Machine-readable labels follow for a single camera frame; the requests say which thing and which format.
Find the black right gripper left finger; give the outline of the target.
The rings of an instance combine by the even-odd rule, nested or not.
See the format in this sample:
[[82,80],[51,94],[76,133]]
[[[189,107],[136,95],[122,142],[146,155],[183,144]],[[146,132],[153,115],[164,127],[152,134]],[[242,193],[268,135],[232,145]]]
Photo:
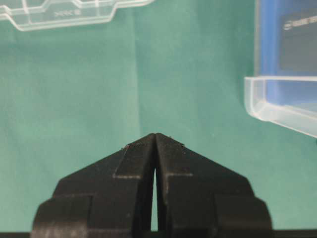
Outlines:
[[37,210],[33,238],[139,238],[151,229],[155,135],[64,178]]

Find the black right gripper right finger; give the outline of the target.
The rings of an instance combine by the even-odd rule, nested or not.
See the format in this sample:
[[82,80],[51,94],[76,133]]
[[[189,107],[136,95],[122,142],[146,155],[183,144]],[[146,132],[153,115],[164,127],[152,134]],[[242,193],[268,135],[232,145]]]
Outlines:
[[271,238],[266,204],[242,175],[156,134],[158,228],[169,238]]

